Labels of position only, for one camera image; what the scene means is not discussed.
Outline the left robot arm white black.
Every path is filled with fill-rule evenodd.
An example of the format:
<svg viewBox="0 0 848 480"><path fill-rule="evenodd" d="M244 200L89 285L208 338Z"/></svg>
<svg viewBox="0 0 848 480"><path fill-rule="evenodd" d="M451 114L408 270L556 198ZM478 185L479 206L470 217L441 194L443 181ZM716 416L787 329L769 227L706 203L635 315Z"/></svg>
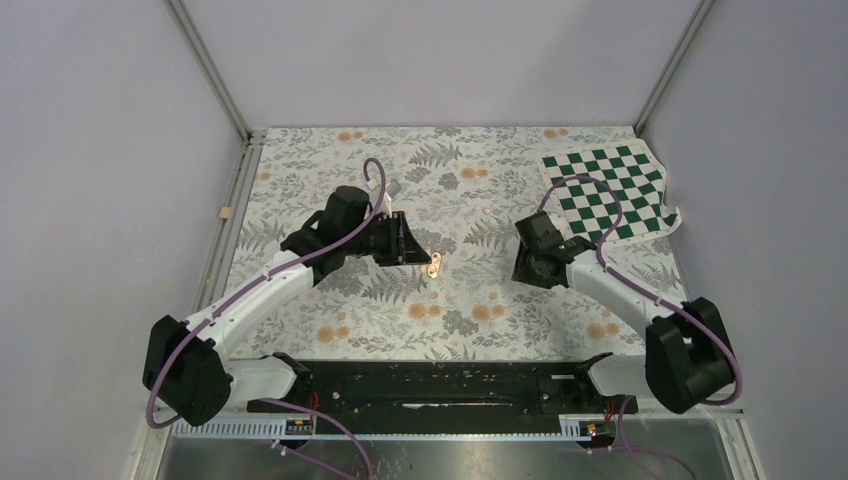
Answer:
<svg viewBox="0 0 848 480"><path fill-rule="evenodd" d="M428 265L402 211L374 195L342 186L279 251L228 296L178 321L165 315L151 328L142 383L148 404L162 401L177 419L200 426L223 409L273 398L296 411L309 401L304 370L283 354L235 360L235 348L288 301L317 286L349 257L380 267Z"/></svg>

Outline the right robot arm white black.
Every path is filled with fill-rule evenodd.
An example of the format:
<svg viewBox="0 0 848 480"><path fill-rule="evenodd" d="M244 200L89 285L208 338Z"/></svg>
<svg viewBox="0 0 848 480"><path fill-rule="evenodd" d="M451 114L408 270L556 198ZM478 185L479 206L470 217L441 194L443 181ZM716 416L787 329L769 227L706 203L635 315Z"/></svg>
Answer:
<svg viewBox="0 0 848 480"><path fill-rule="evenodd" d="M519 247L514 281L576 291L607 308L644 341L639 355L603 354L585 362L573 386L575 402L597 412L618 395L653 398L682 414L700 404L726 404L740 391L740 368L718 307L710 300L666 299L647 284L602 263L598 247L565 238L549 215L515 224Z"/></svg>

